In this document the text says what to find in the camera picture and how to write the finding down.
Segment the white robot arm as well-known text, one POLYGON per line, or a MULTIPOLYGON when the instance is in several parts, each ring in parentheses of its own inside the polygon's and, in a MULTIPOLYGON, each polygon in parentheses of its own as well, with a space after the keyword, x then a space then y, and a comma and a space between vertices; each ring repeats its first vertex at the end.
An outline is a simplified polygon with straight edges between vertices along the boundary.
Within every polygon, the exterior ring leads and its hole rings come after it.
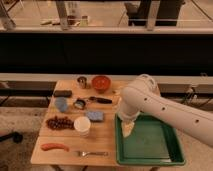
POLYGON ((157 82, 147 74, 136 77, 121 90, 116 114, 124 122, 148 113, 213 148, 213 113, 186 106, 155 93, 157 82))

